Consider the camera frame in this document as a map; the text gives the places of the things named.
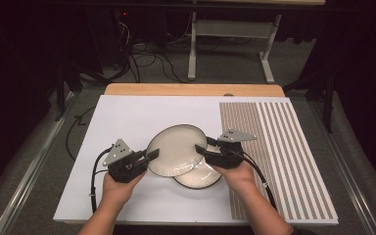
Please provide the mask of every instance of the white plate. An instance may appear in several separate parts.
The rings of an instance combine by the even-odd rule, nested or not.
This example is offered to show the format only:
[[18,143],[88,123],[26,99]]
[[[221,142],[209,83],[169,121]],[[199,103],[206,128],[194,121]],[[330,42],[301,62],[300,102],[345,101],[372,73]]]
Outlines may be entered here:
[[159,156],[150,161],[151,172],[173,177],[193,169],[204,156],[198,154],[195,145],[207,148],[206,134],[194,125],[181,124],[167,128],[151,141],[147,154],[159,149]]
[[202,159],[192,170],[173,177],[178,183],[192,189],[204,189],[212,186],[221,174],[215,171]]

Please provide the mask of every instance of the black cable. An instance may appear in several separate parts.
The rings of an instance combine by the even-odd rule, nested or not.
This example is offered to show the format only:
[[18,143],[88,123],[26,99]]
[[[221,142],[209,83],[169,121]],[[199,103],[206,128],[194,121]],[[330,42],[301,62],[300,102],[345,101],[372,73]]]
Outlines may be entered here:
[[130,57],[132,58],[133,64],[134,64],[135,67],[136,67],[137,76],[135,75],[135,82],[136,82],[136,83],[140,83],[140,72],[139,72],[138,65],[136,64],[136,60],[135,60],[135,58],[133,57],[132,54],[130,54]]
[[276,207],[276,202],[274,201],[274,197],[273,197],[273,194],[270,190],[270,187],[268,186],[268,183],[266,181],[266,179],[264,178],[264,175],[263,173],[261,172],[259,166],[256,164],[256,162],[252,159],[252,157],[250,157],[250,155],[248,155],[246,152],[243,152],[243,154],[245,154],[246,156],[249,157],[246,158],[244,156],[242,156],[241,154],[237,153],[237,152],[234,152],[232,150],[228,150],[230,153],[242,158],[244,161],[246,161],[249,165],[251,165],[255,171],[258,173],[258,177],[260,178],[261,180],[261,183],[264,187],[264,189],[266,190],[266,193],[267,193],[267,197],[268,197],[268,200],[270,201],[270,204],[274,207],[275,210],[277,210],[277,207]]
[[96,169],[97,165],[99,164],[100,159],[107,153],[109,153],[112,150],[113,146],[109,149],[106,149],[103,151],[96,159],[96,162],[93,166],[93,171],[91,174],[91,188],[90,188],[90,198],[91,198],[91,208],[93,210],[93,213],[97,210],[97,203],[96,203],[96,187],[94,186],[94,180],[96,178]]
[[157,52],[157,54],[162,55],[162,56],[166,59],[166,61],[169,63],[169,65],[170,65],[170,71],[171,71],[172,74],[175,76],[175,79],[176,79],[177,81],[179,81],[179,82],[181,82],[181,83],[190,83],[190,82],[188,82],[188,81],[183,81],[183,80],[179,79],[178,75],[175,73],[175,70],[173,69],[173,64],[172,64],[172,62],[169,60],[169,58],[168,58],[164,53],[162,53],[162,52]]
[[99,170],[99,171],[97,171],[96,173],[94,173],[94,174],[98,174],[98,173],[101,173],[101,172],[106,172],[106,171],[109,171],[108,169],[102,169],[102,170]]
[[70,139],[70,134],[71,134],[71,131],[72,131],[72,128],[75,127],[75,125],[78,123],[78,125],[85,125],[85,123],[82,123],[81,120],[82,118],[87,114],[89,113],[90,111],[92,111],[94,108],[96,108],[96,106],[93,106],[91,107],[90,109],[86,110],[83,114],[81,114],[80,116],[75,116],[75,121],[72,123],[72,125],[70,126],[70,129],[69,131],[67,132],[67,136],[66,136],[66,149],[67,149],[67,152],[69,153],[69,156],[70,158],[72,159],[73,162],[75,162],[75,157],[72,155],[71,153],[71,150],[70,150],[70,147],[69,147],[69,139]]

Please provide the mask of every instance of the wire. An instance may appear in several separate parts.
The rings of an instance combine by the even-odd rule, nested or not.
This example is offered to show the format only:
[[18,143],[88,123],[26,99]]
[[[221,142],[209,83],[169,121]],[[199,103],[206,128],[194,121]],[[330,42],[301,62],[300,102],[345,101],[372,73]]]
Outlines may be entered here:
[[175,70],[173,69],[173,64],[172,64],[172,62],[169,60],[169,58],[168,58],[164,53],[162,53],[162,52],[157,52],[157,54],[162,55],[162,56],[166,59],[166,61],[169,63],[169,65],[170,65],[170,71],[171,71],[172,74],[175,76],[175,79],[170,78],[170,77],[166,74],[166,72],[165,72],[164,61],[161,60],[161,58],[158,57],[158,59],[160,59],[160,60],[163,62],[163,71],[164,71],[164,74],[166,75],[166,77],[168,77],[168,78],[170,78],[170,79],[172,79],[172,80],[179,81],[179,82],[181,82],[181,83],[190,83],[190,82],[188,82],[188,81],[183,81],[183,80],[181,80],[181,79],[178,77],[178,75],[175,73]]
[[259,166],[256,164],[256,162],[252,159],[252,157],[250,155],[248,155],[246,152],[243,152],[243,154],[245,154],[246,156],[248,156],[247,158],[242,156],[241,154],[237,153],[237,152],[234,152],[232,150],[229,150],[228,149],[228,152],[242,158],[244,161],[246,161],[249,165],[251,165],[255,171],[258,173],[258,177],[260,178],[261,180],[261,183],[264,187],[264,189],[266,190],[266,193],[267,193],[267,197],[268,197],[268,200],[270,201],[270,204],[274,207],[275,210],[277,210],[277,207],[276,207],[276,202],[274,201],[274,197],[273,197],[273,194],[270,190],[270,187],[268,186],[268,183],[266,181],[266,179],[264,178],[263,176],[263,173],[261,172]]
[[71,134],[71,131],[72,129],[75,127],[75,125],[78,123],[78,125],[85,125],[85,123],[82,123],[82,119],[83,117],[89,113],[90,111],[94,110],[94,108],[96,108],[96,106],[93,106],[91,107],[90,109],[86,110],[83,114],[81,114],[80,116],[74,116],[75,117],[75,121],[72,123],[72,125],[70,126],[69,128],[69,131],[67,132],[67,136],[66,136],[66,149],[67,149],[67,152],[69,153],[69,156],[70,158],[72,159],[73,162],[75,162],[75,157],[72,155],[71,153],[71,150],[70,150],[70,147],[69,147],[69,139],[70,139],[70,134]]
[[188,32],[189,26],[191,25],[191,21],[192,21],[192,13],[190,13],[190,15],[189,15],[188,24],[187,24],[187,26],[185,27],[185,31],[184,31],[184,33],[182,34],[182,36],[179,37],[178,39],[176,39],[175,41],[168,42],[167,44],[170,45],[170,44],[178,43],[178,42],[180,42],[180,41],[184,41],[184,40],[186,40],[186,39],[188,39],[188,38],[191,38],[191,36],[185,37],[185,35],[186,35],[187,32]]
[[98,174],[98,173],[106,172],[106,171],[109,171],[109,170],[108,169],[102,169],[102,170],[99,170],[99,171],[95,172],[94,174]]
[[105,151],[103,151],[96,159],[96,162],[94,163],[94,166],[93,166],[93,171],[91,173],[91,188],[90,188],[90,198],[91,198],[91,208],[93,210],[93,213],[97,210],[97,203],[96,203],[96,187],[94,186],[94,181],[95,181],[95,178],[96,178],[96,169],[97,169],[97,165],[99,164],[99,161],[100,159],[107,153],[109,153],[113,148],[113,145],[112,147],[110,147],[109,149],[106,149]]

